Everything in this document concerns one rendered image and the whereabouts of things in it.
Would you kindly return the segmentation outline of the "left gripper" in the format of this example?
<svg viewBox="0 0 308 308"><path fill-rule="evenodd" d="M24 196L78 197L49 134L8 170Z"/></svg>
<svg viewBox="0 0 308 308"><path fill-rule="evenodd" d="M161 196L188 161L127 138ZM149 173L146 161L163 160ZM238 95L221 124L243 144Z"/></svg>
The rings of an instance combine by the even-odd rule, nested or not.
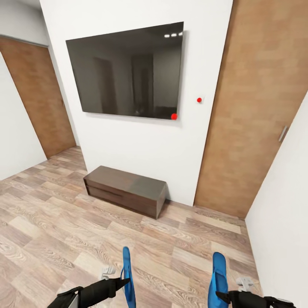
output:
<svg viewBox="0 0 308 308"><path fill-rule="evenodd" d="M116 291L120 290L124 287L128 282L130 282L130 278L121 279L119 278L110 278L103 279L96 283L93 283L92 291L93 291L93 300L92 306L104 301L105 299L113 298L116 296Z"/></svg>

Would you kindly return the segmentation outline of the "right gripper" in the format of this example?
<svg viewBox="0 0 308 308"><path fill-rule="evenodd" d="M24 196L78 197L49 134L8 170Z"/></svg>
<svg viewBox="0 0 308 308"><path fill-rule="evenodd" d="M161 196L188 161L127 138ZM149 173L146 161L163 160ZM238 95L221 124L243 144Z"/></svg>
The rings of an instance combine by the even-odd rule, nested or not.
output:
<svg viewBox="0 0 308 308"><path fill-rule="evenodd" d="M256 308L255 299L258 295L251 292L231 290L228 293L216 291L216 296L227 304L232 302L232 308Z"/></svg>

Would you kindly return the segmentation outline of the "sandal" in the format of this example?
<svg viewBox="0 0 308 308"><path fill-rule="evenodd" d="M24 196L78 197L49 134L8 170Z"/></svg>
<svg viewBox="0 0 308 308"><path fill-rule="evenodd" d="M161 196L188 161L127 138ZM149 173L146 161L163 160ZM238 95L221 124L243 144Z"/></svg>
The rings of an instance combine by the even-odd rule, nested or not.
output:
<svg viewBox="0 0 308 308"><path fill-rule="evenodd" d="M133 284L131 263L130 263L130 250L127 246L123 247L123 264L124 266L122 272L124 271L124 279L130 278L130 282L128 282L124 286L124 293L127 300L127 304L129 308L136 308L135 289Z"/></svg>
<svg viewBox="0 0 308 308"><path fill-rule="evenodd" d="M216 291L228 293L226 259L220 252L213 254L213 272L208 290L208 308L228 308L228 304L216 296Z"/></svg>

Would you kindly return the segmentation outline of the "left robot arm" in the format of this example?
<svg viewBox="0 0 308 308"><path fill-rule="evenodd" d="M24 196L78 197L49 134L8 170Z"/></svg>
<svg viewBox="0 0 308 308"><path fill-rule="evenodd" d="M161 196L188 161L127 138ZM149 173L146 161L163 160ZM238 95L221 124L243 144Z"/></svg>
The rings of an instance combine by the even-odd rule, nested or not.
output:
<svg viewBox="0 0 308 308"><path fill-rule="evenodd" d="M102 266L98 282L85 288L82 286L67 289L57 294L55 299L47 308L88 308L105 299L116 296L116 291L124 287L130 278L109 278L108 275L115 274L114 266Z"/></svg>

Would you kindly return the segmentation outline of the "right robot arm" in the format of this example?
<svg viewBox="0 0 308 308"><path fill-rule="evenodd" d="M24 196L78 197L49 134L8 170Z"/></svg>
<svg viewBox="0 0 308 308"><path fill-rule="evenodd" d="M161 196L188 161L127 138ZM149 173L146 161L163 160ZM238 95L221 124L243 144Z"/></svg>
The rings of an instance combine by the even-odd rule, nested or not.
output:
<svg viewBox="0 0 308 308"><path fill-rule="evenodd" d="M295 308L291 301L275 298L272 296L258 296L251 293L250 286L254 285L254 281L250 276L240 276L236 279L239 290L231 290L228 293L216 291L216 296L231 304L232 308Z"/></svg>

